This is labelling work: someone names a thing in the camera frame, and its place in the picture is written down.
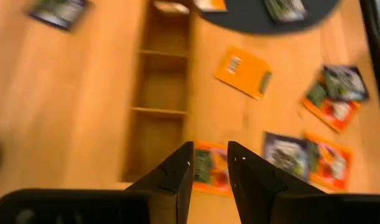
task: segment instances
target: barcode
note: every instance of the barcode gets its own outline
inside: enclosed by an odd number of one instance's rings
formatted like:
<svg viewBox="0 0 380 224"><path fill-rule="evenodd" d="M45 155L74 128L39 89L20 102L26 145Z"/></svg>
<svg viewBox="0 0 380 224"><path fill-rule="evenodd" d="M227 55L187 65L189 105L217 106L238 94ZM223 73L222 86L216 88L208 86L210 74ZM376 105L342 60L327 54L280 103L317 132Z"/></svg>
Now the barcode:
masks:
<svg viewBox="0 0 380 224"><path fill-rule="evenodd" d="M227 68L227 71L230 72L230 73L237 73L238 71L238 66L239 64L241 63L241 59L237 56L234 56L230 61L229 61L229 65L228 65L228 68Z"/></svg>

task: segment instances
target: wooden shelf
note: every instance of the wooden shelf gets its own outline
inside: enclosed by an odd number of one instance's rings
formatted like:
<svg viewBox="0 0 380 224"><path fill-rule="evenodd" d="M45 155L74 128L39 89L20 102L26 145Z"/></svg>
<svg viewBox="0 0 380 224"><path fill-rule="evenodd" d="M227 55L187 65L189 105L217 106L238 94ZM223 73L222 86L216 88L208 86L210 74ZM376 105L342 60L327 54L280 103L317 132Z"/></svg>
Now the wooden shelf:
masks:
<svg viewBox="0 0 380 224"><path fill-rule="evenodd" d="M167 53L167 52L160 52L157 50L144 50L141 49L139 51L140 54L144 55L160 55L160 56L167 56L167 57L180 57L180 58L188 58L188 55L186 54L172 54L172 53Z"/></svg>
<svg viewBox="0 0 380 224"><path fill-rule="evenodd" d="M183 120L133 115L125 182L135 182L146 175L183 143Z"/></svg>
<svg viewBox="0 0 380 224"><path fill-rule="evenodd" d="M185 111L187 58L169 55L140 56L134 107Z"/></svg>
<svg viewBox="0 0 380 224"><path fill-rule="evenodd" d="M192 0L168 0L190 8ZM188 14L147 7L123 182L135 182L181 146L187 116Z"/></svg>
<svg viewBox="0 0 380 224"><path fill-rule="evenodd" d="M185 115L187 115L186 111L162 110L162 109L155 109L155 108L140 108L140 107L132 107L131 109L139 113L144 113L150 116L163 117L163 118L183 118Z"/></svg>

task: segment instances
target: wooden board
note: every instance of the wooden board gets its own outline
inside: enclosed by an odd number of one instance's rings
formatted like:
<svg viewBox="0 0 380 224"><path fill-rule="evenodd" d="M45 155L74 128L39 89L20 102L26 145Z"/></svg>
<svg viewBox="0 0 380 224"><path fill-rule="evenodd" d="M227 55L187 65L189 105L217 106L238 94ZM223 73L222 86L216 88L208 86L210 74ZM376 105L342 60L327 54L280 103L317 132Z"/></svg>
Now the wooden board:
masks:
<svg viewBox="0 0 380 224"><path fill-rule="evenodd" d="M129 129L146 1L93 0L72 34L0 1L0 197L23 187L124 189ZM350 192L380 194L380 102L358 2L342 0L322 26L283 36L247 35L197 17L190 49L186 139L236 140L261 152L262 132L305 129L351 148ZM254 101L213 73L231 45L273 69ZM371 100L335 133L300 103L323 63L357 64ZM240 223L233 198L194 192L188 223Z"/></svg>
<svg viewBox="0 0 380 224"><path fill-rule="evenodd" d="M124 182L134 182L150 172L183 143L183 119L135 111L128 142Z"/></svg>
<svg viewBox="0 0 380 224"><path fill-rule="evenodd" d="M148 114L149 116L164 117L164 118L183 118L187 113L185 111L175 111L175 110L162 110L162 109L152 109L152 108L131 108L138 113Z"/></svg>
<svg viewBox="0 0 380 224"><path fill-rule="evenodd" d="M136 106L185 111L186 83L180 72L148 72L143 77Z"/></svg>
<svg viewBox="0 0 380 224"><path fill-rule="evenodd" d="M182 72L187 71L188 55L170 54L153 50L140 50L140 71L165 71Z"/></svg>

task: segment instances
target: wooden table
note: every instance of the wooden table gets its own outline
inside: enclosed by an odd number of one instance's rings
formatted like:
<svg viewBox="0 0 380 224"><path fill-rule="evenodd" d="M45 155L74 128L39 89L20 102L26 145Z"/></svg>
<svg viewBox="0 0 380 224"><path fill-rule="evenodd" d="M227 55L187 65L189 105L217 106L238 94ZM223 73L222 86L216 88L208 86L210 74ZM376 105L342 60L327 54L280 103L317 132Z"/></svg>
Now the wooden table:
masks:
<svg viewBox="0 0 380 224"><path fill-rule="evenodd" d="M23 187L123 189L136 49L144 0L94 0L72 33L0 1L0 196ZM274 76L256 101L213 77L236 45L267 60ZM371 100L343 134L300 103L324 63L356 64ZM235 140L261 152L263 131L313 131L354 150L350 192L380 193L380 105L359 4L344 0L307 32L276 37L222 29L197 17L188 138ZM194 192L189 223L239 223L232 198Z"/></svg>

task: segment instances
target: black object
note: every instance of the black object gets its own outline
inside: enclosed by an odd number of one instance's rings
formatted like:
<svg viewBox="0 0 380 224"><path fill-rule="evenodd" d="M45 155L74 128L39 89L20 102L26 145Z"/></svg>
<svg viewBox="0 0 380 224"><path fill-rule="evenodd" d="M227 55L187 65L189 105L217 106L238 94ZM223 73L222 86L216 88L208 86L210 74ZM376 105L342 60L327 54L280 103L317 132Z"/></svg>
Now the black object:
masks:
<svg viewBox="0 0 380 224"><path fill-rule="evenodd" d="M328 195L236 142L228 170L243 224L380 223L380 195Z"/></svg>
<svg viewBox="0 0 380 224"><path fill-rule="evenodd" d="M228 29L253 34L285 34L317 25L340 0L302 0L307 11L304 21L276 24L270 17L265 0L226 0L228 12L201 12L206 20Z"/></svg>
<svg viewBox="0 0 380 224"><path fill-rule="evenodd" d="M380 95L380 18L375 0L359 0L368 36L369 51Z"/></svg>
<svg viewBox="0 0 380 224"><path fill-rule="evenodd" d="M50 26L70 31L89 7L87 0L38 0L28 14Z"/></svg>
<svg viewBox="0 0 380 224"><path fill-rule="evenodd" d="M126 190L19 190L0 199L0 224L184 224L193 178L186 142Z"/></svg>

